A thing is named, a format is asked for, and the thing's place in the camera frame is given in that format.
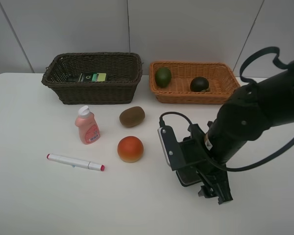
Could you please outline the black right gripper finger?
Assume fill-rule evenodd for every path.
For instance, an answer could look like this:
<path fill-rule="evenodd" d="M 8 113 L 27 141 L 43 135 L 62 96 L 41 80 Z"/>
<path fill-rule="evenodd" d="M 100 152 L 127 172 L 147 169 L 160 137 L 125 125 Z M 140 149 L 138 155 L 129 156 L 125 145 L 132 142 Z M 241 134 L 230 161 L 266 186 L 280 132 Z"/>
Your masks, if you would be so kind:
<path fill-rule="evenodd" d="M 198 196 L 205 197 L 205 198 L 213 198 L 213 197 L 216 197 L 217 195 L 212 187 L 202 185 L 200 188 L 200 191 L 198 192 Z"/>

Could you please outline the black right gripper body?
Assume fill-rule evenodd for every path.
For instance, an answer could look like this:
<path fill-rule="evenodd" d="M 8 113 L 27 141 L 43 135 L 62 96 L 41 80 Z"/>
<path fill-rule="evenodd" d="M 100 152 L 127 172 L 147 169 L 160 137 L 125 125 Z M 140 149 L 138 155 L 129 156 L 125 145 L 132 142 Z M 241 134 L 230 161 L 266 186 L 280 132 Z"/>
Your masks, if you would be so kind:
<path fill-rule="evenodd" d="M 198 124 L 190 125 L 188 131 L 190 136 L 179 143 L 186 161 L 186 166 L 181 169 L 196 170 L 201 183 L 214 189 L 219 204 L 232 201 L 227 172 L 213 166 L 207 160 L 209 152 L 203 142 L 204 132 Z"/>

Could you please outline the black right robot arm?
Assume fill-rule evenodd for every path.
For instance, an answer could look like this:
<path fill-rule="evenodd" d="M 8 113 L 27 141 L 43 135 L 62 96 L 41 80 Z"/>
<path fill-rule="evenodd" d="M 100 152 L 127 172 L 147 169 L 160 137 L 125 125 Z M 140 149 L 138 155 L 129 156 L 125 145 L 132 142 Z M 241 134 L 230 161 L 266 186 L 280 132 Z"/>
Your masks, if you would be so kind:
<path fill-rule="evenodd" d="M 294 61 L 274 64 L 278 75 L 262 82 L 245 79 L 221 106 L 217 118 L 204 133 L 190 123 L 190 136 L 180 144 L 186 167 L 176 171 L 182 186 L 201 183 L 200 196 L 217 197 L 223 204 L 232 200 L 226 163 L 248 141 L 258 139 L 272 127 L 294 122 Z"/>

